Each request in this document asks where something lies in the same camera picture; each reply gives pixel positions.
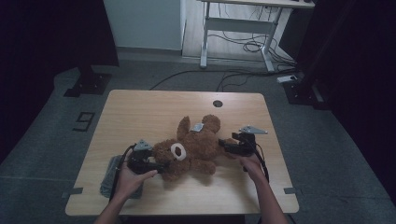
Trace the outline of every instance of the teddy bear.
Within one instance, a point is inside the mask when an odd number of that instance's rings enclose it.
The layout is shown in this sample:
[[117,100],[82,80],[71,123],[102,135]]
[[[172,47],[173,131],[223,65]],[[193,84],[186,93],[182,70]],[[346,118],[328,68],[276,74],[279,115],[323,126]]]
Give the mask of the teddy bear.
[[219,155],[227,156],[216,137],[219,129],[220,119],[215,115],[204,116],[202,123],[193,128],[190,117],[184,117],[177,127],[177,139],[167,139],[152,149],[155,161],[166,164],[163,180],[175,181],[189,170],[213,175],[216,172],[213,160]]

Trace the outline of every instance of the desk leg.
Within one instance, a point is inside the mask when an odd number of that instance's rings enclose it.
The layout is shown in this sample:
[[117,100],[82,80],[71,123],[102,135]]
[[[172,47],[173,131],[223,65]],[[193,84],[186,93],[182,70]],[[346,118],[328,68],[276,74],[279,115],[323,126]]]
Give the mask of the desk leg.
[[276,18],[274,19],[274,21],[271,25],[271,30],[270,30],[269,36],[267,38],[267,41],[265,42],[264,48],[262,48],[262,57],[264,58],[265,65],[267,66],[267,70],[270,73],[275,72],[275,69],[272,64],[272,57],[271,57],[271,54],[269,53],[269,48],[271,47],[271,42],[274,38],[274,34],[276,31],[277,24],[279,22],[280,14],[282,13],[282,9],[283,9],[282,7],[280,7],[278,9],[278,11],[276,13]]
[[202,43],[202,48],[201,48],[201,63],[200,63],[201,68],[206,68],[206,61],[207,61],[207,26],[209,23],[209,9],[210,9],[210,3],[208,2],[206,6],[206,15],[205,15],[204,42]]

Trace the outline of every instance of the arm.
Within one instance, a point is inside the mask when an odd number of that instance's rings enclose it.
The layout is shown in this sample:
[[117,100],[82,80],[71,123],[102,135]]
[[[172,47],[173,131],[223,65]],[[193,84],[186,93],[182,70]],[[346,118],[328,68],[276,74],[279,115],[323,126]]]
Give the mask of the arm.
[[240,157],[233,155],[233,157],[238,159],[241,165],[245,166],[248,175],[256,186],[260,210],[262,211],[262,224],[288,223],[262,172],[262,166],[257,156]]
[[119,182],[113,199],[95,220],[95,224],[116,223],[121,208],[128,200],[129,196],[139,188],[146,179],[153,177],[157,171],[149,171],[142,175],[134,174],[127,166],[122,165]]

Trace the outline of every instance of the wooden table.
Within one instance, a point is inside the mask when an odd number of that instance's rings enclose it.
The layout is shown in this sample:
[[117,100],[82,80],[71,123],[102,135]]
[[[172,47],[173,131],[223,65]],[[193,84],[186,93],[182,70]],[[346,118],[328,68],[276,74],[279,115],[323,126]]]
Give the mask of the wooden table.
[[[213,102],[221,101],[222,107]],[[185,116],[191,124],[201,122],[204,115],[220,118],[219,138],[229,138],[239,128],[252,125],[267,130],[257,135],[270,174],[270,184],[285,213],[295,213],[299,205],[292,188],[274,126],[264,98],[258,93],[194,92],[194,91],[112,91],[85,160],[75,188],[81,194],[71,195],[66,206],[69,216],[99,215],[108,198],[99,192],[108,162],[141,138],[152,146],[168,138],[176,138],[177,125]],[[128,200],[120,214],[155,215],[235,215],[260,213],[257,194],[248,174],[235,160],[216,158],[214,175],[189,172],[178,181],[163,182],[161,175],[145,182],[142,198]]]
[[[279,22],[282,9],[284,7],[289,8],[314,8],[313,2],[306,3],[303,0],[291,1],[291,0],[200,0],[206,2],[206,14],[205,14],[205,25],[204,25],[204,42],[201,48],[201,61],[200,66],[206,68],[207,61],[207,32],[209,30],[214,31],[229,31],[239,33],[252,33],[268,35],[266,38],[265,45],[263,46],[261,53],[264,58],[264,62],[268,72],[275,72],[272,64],[272,57],[269,53],[271,42],[274,38],[277,24]],[[236,20],[229,18],[211,18],[209,17],[210,3],[225,3],[225,4],[239,4],[239,5],[255,5],[263,7],[278,7],[276,17],[273,21],[252,21],[252,20]]]

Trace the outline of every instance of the black curtain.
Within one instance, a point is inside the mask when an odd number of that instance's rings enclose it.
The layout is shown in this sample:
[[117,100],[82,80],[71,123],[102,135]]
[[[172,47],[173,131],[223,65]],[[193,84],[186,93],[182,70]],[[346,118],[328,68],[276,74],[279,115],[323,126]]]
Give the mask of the black curtain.
[[0,161],[53,90],[53,78],[81,64],[119,65],[102,1],[0,2]]
[[298,58],[394,203],[395,12],[394,1],[321,0]]

